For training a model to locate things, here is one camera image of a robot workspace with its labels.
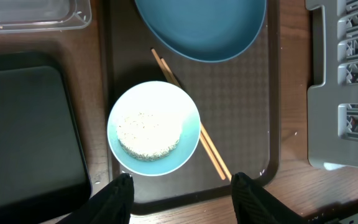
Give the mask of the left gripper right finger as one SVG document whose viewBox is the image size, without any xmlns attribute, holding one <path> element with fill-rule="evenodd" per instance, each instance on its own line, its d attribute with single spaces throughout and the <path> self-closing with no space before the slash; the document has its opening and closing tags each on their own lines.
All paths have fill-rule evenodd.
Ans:
<svg viewBox="0 0 358 224">
<path fill-rule="evenodd" d="M 238 224 L 306 223 L 304 218 L 242 172 L 231 178 L 231 198 Z"/>
</svg>

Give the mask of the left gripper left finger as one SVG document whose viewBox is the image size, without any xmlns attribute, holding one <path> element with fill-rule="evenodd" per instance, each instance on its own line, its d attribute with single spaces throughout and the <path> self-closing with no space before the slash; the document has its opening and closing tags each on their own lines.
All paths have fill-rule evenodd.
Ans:
<svg viewBox="0 0 358 224">
<path fill-rule="evenodd" d="M 123 173 L 58 223 L 129 224 L 133 204 L 134 181 Z"/>
</svg>

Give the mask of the pile of white rice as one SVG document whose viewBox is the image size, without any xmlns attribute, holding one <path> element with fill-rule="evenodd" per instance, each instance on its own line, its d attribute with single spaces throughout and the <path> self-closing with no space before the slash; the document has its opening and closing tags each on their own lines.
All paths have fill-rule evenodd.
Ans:
<svg viewBox="0 0 358 224">
<path fill-rule="evenodd" d="M 182 124 L 164 114 L 132 113 L 117 122 L 120 145 L 140 161 L 156 161 L 168 156 L 178 145 Z"/>
</svg>

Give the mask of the light blue bowl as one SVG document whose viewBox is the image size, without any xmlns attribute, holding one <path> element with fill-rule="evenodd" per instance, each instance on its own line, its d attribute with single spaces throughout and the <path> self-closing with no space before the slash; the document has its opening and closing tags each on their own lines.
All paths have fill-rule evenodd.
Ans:
<svg viewBox="0 0 358 224">
<path fill-rule="evenodd" d="M 140 161 L 123 150 L 116 134 L 117 122 L 137 112 L 164 114 L 181 122 L 180 141 L 168 156 Z M 194 101 L 181 88 L 161 81 L 143 82 L 124 92 L 111 109 L 107 124 L 108 143 L 114 157 L 127 170 L 143 176 L 161 176 L 180 168 L 195 152 L 200 134 L 200 114 Z"/>
</svg>

